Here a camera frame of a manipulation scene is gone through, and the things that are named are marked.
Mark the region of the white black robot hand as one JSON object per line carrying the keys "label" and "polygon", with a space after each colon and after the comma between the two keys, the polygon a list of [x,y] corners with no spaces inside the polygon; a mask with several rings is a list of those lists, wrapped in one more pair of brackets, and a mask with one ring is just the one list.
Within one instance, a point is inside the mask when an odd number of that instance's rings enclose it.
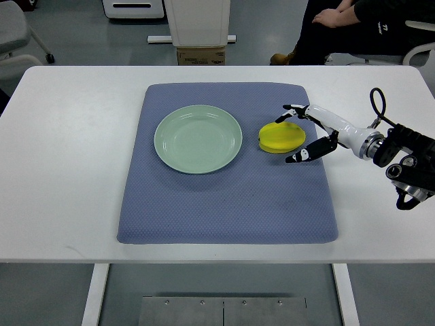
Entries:
{"label": "white black robot hand", "polygon": [[385,137],[372,127],[357,128],[347,120],[317,105],[284,105],[287,111],[275,122],[280,124],[296,116],[314,122],[328,133],[285,159],[287,163],[311,162],[331,152],[339,145],[350,149],[362,160],[372,159]]}

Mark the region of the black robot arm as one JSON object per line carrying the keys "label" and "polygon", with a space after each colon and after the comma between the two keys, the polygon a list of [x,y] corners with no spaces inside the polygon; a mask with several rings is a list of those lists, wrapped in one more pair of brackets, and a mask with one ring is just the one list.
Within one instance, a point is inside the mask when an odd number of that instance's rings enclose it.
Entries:
{"label": "black robot arm", "polygon": [[386,100],[380,88],[370,91],[370,103],[377,118],[390,125],[385,136],[373,140],[367,156],[375,165],[385,167],[385,176],[398,194],[396,207],[409,211],[434,196],[434,139],[385,117]]}

